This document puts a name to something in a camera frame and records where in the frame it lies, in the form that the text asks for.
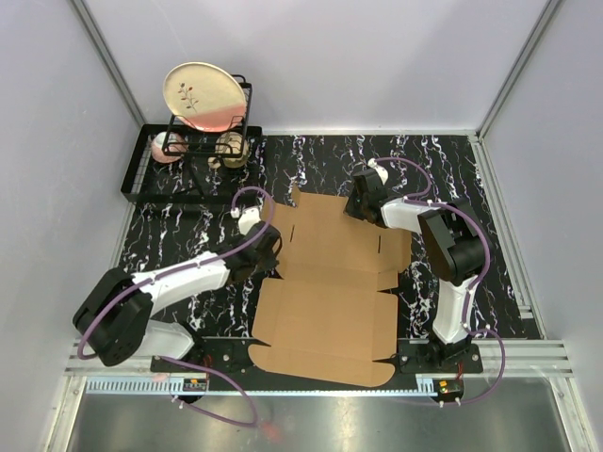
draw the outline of white connector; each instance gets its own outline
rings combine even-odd
[[[243,214],[238,219],[238,229],[245,235],[247,234],[254,224],[261,221],[259,207],[250,207],[245,209]]]
[[[383,183],[383,185],[385,185],[385,183],[387,182],[387,169],[385,169],[384,167],[382,167],[381,165],[379,165],[374,158],[371,158],[370,160],[368,160],[367,162],[367,166],[369,168],[373,168],[374,170],[377,171],[377,174],[379,174],[379,177],[381,178],[381,182]]]

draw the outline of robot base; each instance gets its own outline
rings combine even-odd
[[[253,367],[247,348],[249,344],[256,342],[254,339],[203,338],[197,333],[192,334],[195,338],[195,346],[183,358],[183,361],[211,367],[225,374],[232,374]],[[160,359],[151,361],[150,370],[155,373],[199,373],[199,371]]]
[[[432,359],[430,343],[416,339],[399,339],[398,351],[402,374],[457,374],[461,363],[464,374],[483,372],[480,348],[475,344],[469,344],[463,351],[444,361]]]

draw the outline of metal frame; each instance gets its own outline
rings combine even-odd
[[[502,199],[500,186],[498,185],[498,179],[493,170],[492,161],[481,140],[478,140],[476,136],[470,137],[469,139],[471,141],[473,154],[475,155],[478,171],[481,175],[483,190],[486,193],[488,205],[490,206],[492,220],[497,228],[498,241],[502,248],[502,255],[507,264],[507,268],[509,269],[509,278],[511,279],[517,304],[520,307],[520,311],[523,313],[522,315],[526,315],[527,317],[531,315],[535,319],[541,337],[546,339],[545,324],[538,309],[538,305],[535,302],[536,297],[534,295],[534,290],[521,255],[521,250],[517,243],[515,232],[509,220],[507,206]]]
[[[502,84],[497,97],[492,103],[492,106],[490,106],[490,109],[488,110],[488,113],[486,114],[486,117],[484,118],[480,127],[478,127],[477,133],[480,139],[484,138],[492,127],[492,124],[498,116],[498,112],[505,104],[509,94],[513,90],[519,75],[523,72],[524,68],[528,64],[528,61],[530,61],[531,56],[534,54],[534,51],[538,46],[538,43],[544,36],[548,26],[552,23],[557,11],[559,11],[559,8],[564,1],[565,0],[548,0],[546,2],[546,5],[540,13],[536,24],[534,24],[533,29],[530,31],[528,39],[524,43],[524,46],[519,52],[519,55],[515,59],[515,62],[513,63],[509,74],[507,75],[507,78]]]
[[[123,97],[128,109],[135,121],[142,125],[145,123],[144,116],[125,82],[117,63],[110,54],[105,40],[95,23],[90,10],[86,6],[85,0],[69,0],[78,19],[87,30],[90,40],[98,53],[99,57],[106,66],[115,86]],[[513,232],[513,227],[509,221],[507,208],[501,196],[497,177],[493,171],[492,163],[487,149],[483,143],[483,138],[490,130],[497,114],[504,106],[506,99],[513,90],[518,77],[528,64],[538,43],[544,36],[546,29],[551,24],[558,12],[563,0],[548,0],[537,23],[531,30],[519,56],[513,64],[503,86],[501,87],[497,98],[493,102],[488,114],[477,131],[434,131],[434,130],[415,130],[415,131],[359,131],[359,130],[291,130],[293,134],[304,132],[318,133],[321,135],[342,135],[342,134],[448,134],[448,135],[467,135],[469,136],[471,146],[476,156],[477,167],[481,175],[484,191],[488,197],[492,217],[497,227],[502,252],[509,268],[513,289],[519,305],[522,318],[534,318],[540,333],[544,340],[504,340],[507,351],[507,366],[504,378],[544,378],[551,384],[551,389],[555,397],[555,402],[562,419],[563,428],[572,450],[597,451],[593,431],[586,416],[584,406],[579,397],[578,388],[574,379],[567,353],[563,347],[562,341],[546,340],[546,331],[543,320],[535,302],[535,296],[530,284],[528,272],[523,263],[520,249]],[[268,133],[287,131],[266,131]],[[128,207],[125,215],[122,235],[118,239],[116,250],[113,254],[112,265],[116,266],[119,262],[120,252],[122,250],[125,232],[127,230],[128,220],[131,218],[134,206]],[[498,343],[493,340],[482,339],[476,341],[480,346],[480,352],[484,364],[484,374],[467,375],[468,379],[494,377],[500,366],[500,348]],[[128,360],[126,363],[113,368],[104,367],[98,360],[80,362],[72,357],[68,362],[65,375],[61,380],[60,402],[56,408],[52,427],[50,429],[47,441],[43,450],[52,452],[65,452],[71,439],[75,418],[78,413],[82,395],[86,388],[88,376],[142,376],[150,373],[149,366],[152,357],[143,357]],[[448,378],[450,375],[422,375],[421,378]],[[223,396],[231,394],[230,392],[220,393]],[[275,393],[266,392],[254,394],[255,396],[291,396],[290,392]],[[294,396],[309,396],[306,392],[296,392]],[[323,396],[378,396],[376,392],[358,392],[355,394],[332,392],[322,394]],[[396,395],[396,392],[387,393],[388,396]]]
[[[111,55],[111,52],[106,45],[105,38],[103,38],[103,34],[101,33],[101,29],[94,20],[88,5],[86,5],[84,0],[68,0],[68,2],[72,6],[73,12],[79,19],[79,22],[86,30],[86,33],[90,38],[90,42],[92,43],[92,47],[96,51],[98,57],[101,58],[107,73],[115,84],[115,88],[122,96],[125,105],[132,115],[132,118],[134,118],[134,121],[139,126],[142,126],[142,124],[146,122],[144,119],[144,114],[142,113],[139,104],[136,102],[134,94],[132,94],[132,91],[128,87],[128,84],[125,81],[119,66],[115,62],[115,58],[113,58],[113,55]]]

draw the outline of flattened cardboard box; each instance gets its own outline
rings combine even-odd
[[[272,224],[283,278],[265,279],[252,335],[252,361],[269,372],[379,386],[394,374],[398,286],[411,259],[411,233],[346,216],[347,198],[293,190]]]

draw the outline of red wire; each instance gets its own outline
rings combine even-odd
[[[211,367],[212,363],[213,363],[213,360],[211,358],[211,355],[205,355],[204,356],[204,366],[205,367]]]
[[[463,375],[463,362],[460,362],[459,363],[459,373],[456,374],[456,379],[460,379],[462,375]]]

